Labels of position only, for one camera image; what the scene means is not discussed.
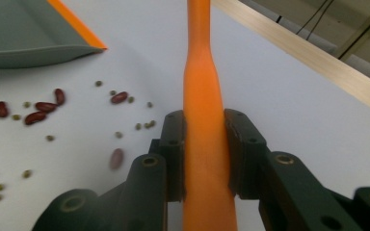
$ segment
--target orange handle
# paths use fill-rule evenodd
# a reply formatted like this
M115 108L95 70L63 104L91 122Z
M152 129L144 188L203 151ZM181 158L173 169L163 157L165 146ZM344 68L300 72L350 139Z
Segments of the orange handle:
M188 0L184 73L184 231L236 231L221 89L210 50L210 0Z

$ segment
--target white table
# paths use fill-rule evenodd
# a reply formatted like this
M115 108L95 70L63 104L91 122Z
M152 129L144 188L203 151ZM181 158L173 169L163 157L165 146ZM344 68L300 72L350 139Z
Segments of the white table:
M30 230L48 203L71 189L105 193L122 183L131 162L159 138L165 114L182 109L187 52L186 1L65 0L108 46L66 64L0 70L0 100L27 115L25 101L67 102L30 127L0 119L0 230ZM370 108L255 32L212 8L212 50L227 108L246 113L271 150L297 155L327 188L352 197L370 186ZM97 80L103 86L94 85ZM109 91L127 90L133 104L111 105ZM154 107L149 109L146 102ZM157 121L136 131L137 122ZM116 139L121 131L124 137ZM45 140L54 135L53 142ZM121 147L121 169L111 171ZM21 173L31 169L30 179ZM263 230L257 202L236 200L239 230ZM169 210L181 230L181 205Z

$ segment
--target wooden plank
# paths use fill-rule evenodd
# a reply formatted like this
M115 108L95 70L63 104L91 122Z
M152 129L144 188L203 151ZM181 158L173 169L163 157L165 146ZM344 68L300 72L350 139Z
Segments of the wooden plank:
M370 107L370 78L367 76L239 1L213 0L212 4Z

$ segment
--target dustpan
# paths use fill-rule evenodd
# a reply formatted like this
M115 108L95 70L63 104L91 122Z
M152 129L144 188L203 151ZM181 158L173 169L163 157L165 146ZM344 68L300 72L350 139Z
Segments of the dustpan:
M0 0L0 68L59 64L104 49L59 0Z

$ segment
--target cable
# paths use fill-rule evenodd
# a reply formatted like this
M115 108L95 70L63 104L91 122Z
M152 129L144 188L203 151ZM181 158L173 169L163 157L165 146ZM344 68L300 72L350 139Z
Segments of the cable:
M323 4L318 8L318 10L317 10L317 12L319 12L323 7L324 7L324 5L327 3L327 1L328 0L325 0L324 2L323 2ZM312 16L311 16L311 18L309 18L308 19L308 21L303 25L303 27L302 28L300 28L300 30L296 33L296 35L298 35L299 34L299 32L302 30L302 29L304 29L304 27L313 19L313 17L315 16L315 15L317 15L317 12L315 12Z
M311 29L310 33L308 34L307 38L305 38L305 40L308 40L310 39L310 36L311 34L313 33L313 31L315 30L315 28L318 26L318 23L321 21L321 19L323 18L324 16L324 13L326 13L326 11L329 9L329 7L331 6L331 3L333 2L334 0L331 0L329 2L329 4L326 6L326 8L324 9L324 11L321 13L320 17L318 18L317 22L315 23L314 27Z

